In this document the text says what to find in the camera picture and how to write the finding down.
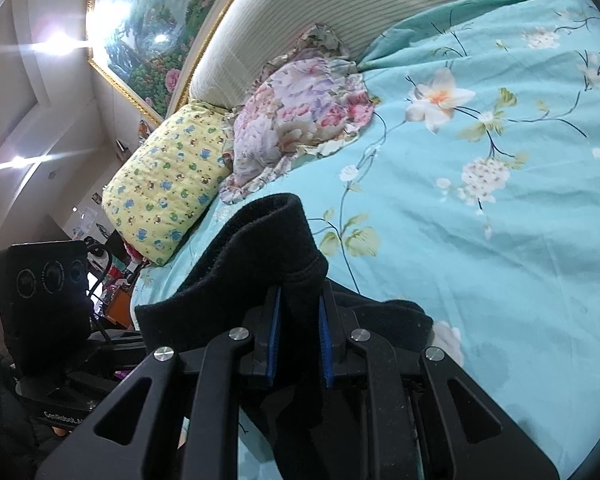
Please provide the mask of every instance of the landscape painting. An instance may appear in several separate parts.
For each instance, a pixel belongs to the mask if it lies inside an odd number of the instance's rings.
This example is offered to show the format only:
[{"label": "landscape painting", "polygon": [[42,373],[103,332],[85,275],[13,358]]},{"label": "landscape painting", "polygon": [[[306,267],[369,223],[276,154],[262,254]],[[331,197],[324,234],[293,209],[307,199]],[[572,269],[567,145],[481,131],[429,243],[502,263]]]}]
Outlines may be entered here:
[{"label": "landscape painting", "polygon": [[115,75],[115,85],[126,86],[123,93],[161,120],[215,1],[92,0],[87,20],[90,61],[105,76]]}]

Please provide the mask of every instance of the ruffled floral pillow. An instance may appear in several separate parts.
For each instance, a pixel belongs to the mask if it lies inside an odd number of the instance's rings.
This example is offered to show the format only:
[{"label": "ruffled floral pillow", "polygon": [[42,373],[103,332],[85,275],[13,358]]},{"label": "ruffled floral pillow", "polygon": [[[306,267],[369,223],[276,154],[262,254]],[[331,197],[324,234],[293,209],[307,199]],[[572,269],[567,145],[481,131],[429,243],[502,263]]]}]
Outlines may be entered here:
[{"label": "ruffled floral pillow", "polygon": [[232,169],[219,189],[224,202],[240,202],[287,173],[300,155],[331,155],[358,138],[374,104],[348,57],[332,30],[314,25],[264,66],[245,103],[222,122],[222,156]]}]

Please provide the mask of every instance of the framed painting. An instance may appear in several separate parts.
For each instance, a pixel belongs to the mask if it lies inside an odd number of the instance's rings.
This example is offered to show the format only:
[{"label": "framed painting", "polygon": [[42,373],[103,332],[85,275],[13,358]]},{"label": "framed painting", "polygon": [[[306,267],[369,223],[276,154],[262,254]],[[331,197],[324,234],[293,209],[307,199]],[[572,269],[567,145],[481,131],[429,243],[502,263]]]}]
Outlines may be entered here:
[{"label": "framed painting", "polygon": [[88,0],[89,62],[159,124],[181,97],[176,88],[186,92],[178,80],[187,57],[200,54],[196,37],[203,28],[212,34],[217,23],[205,22],[219,22],[231,1]]}]

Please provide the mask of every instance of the triangular cutout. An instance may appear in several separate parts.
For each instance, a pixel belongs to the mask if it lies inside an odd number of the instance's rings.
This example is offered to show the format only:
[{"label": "triangular cutout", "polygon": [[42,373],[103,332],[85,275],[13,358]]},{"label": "triangular cutout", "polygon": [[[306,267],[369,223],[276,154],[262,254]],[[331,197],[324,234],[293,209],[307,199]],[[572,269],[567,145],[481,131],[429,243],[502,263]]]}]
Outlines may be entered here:
[{"label": "triangular cutout", "polygon": [[128,446],[136,432],[142,407],[151,387],[151,379],[140,379],[96,425],[97,436]]},{"label": "triangular cutout", "polygon": [[462,430],[471,444],[498,436],[502,431],[499,421],[456,379],[446,383],[460,417]]}]

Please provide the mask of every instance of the black cable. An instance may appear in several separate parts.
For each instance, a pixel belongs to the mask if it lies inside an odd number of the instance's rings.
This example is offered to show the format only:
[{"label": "black cable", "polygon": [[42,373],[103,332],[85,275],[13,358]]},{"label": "black cable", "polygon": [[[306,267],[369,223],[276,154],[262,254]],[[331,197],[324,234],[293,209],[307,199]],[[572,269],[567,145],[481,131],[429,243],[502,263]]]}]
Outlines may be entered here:
[{"label": "black cable", "polygon": [[[104,279],[107,277],[107,274],[109,273],[109,271],[111,269],[111,265],[113,264],[113,254],[111,253],[111,250],[106,245],[96,243],[96,244],[91,244],[91,245],[87,246],[87,252],[88,253],[92,253],[93,251],[96,251],[98,249],[103,249],[104,251],[107,252],[107,256],[109,257],[109,261],[107,262],[107,266],[105,267],[105,269],[102,271],[102,275],[100,276],[100,278],[98,279],[98,281],[93,284],[93,286],[91,287],[91,290],[88,292],[87,298],[90,301],[91,301],[91,297],[93,296],[93,293],[98,288],[98,285],[101,285],[102,282],[104,281]],[[96,316],[96,314],[93,311],[93,309],[89,310],[89,314],[91,316],[91,320],[93,321],[93,324],[98,329],[98,332],[100,332],[100,334],[103,336],[104,341],[106,341],[110,345],[113,345],[113,341],[109,337],[109,334],[107,334],[107,331],[104,330],[104,327],[102,326],[102,323],[100,323],[100,320]]]}]

